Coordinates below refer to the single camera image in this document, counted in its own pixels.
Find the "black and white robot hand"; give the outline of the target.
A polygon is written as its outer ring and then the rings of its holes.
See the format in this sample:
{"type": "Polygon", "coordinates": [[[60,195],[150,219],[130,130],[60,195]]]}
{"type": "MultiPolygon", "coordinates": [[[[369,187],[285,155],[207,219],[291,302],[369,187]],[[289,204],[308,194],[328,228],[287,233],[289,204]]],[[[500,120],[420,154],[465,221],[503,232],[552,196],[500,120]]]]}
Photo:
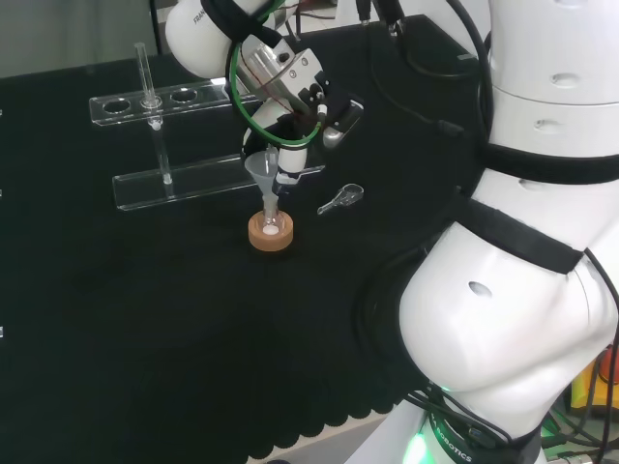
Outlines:
{"type": "Polygon", "coordinates": [[[280,194],[296,186],[307,167],[310,146],[321,132],[316,116],[302,112],[287,99],[272,98],[253,113],[238,103],[235,114],[246,126],[243,160],[258,160],[259,154],[274,150],[277,173],[273,192],[280,194]]]}

